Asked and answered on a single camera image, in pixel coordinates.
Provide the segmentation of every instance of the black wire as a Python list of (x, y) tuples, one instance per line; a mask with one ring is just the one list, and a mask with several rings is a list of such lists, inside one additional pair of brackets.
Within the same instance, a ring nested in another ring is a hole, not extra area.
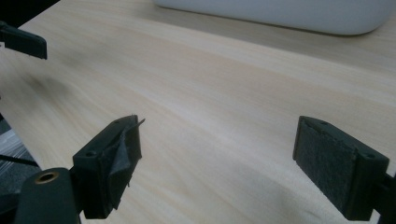
[(25, 164), (25, 165), (31, 165), (31, 166), (38, 167), (38, 164), (35, 161), (28, 161), (28, 160), (19, 159), (19, 158), (10, 157), (10, 156), (5, 156), (5, 155), (0, 155), (0, 161), (12, 161), (12, 162), (15, 162), (15, 163), (20, 163), (20, 164)]

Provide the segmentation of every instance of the white container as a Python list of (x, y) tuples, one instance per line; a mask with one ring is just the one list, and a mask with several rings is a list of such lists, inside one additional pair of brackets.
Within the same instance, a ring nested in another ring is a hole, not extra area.
[(384, 23), (396, 0), (153, 0), (160, 7), (335, 35), (360, 35)]

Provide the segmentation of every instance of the white rounded object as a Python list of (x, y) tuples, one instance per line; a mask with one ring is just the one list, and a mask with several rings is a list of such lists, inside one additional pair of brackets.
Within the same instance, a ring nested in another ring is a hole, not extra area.
[(160, 7), (271, 23), (335, 35), (360, 35), (380, 26), (395, 0), (153, 0)]

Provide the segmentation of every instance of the light wood tabletop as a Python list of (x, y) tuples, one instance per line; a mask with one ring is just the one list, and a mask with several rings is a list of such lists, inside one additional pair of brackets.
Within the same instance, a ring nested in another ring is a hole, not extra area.
[(70, 0), (21, 28), (47, 40), (49, 58), (0, 48), (0, 112), (43, 169), (71, 168), (114, 119), (146, 119), (119, 210), (84, 223), (348, 223), (292, 159), (301, 115), (396, 172), (396, 15), (340, 37)]

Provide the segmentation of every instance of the wood grain surface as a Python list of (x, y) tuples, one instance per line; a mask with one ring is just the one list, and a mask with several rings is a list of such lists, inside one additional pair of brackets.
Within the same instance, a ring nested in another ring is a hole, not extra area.
[(68, 0), (21, 28), (47, 40), (49, 59), (0, 48), (0, 112), (42, 168), (70, 168), (114, 119), (146, 119), (120, 209), (84, 223), (348, 223), (291, 157), (300, 115), (396, 172), (396, 15), (340, 37)]

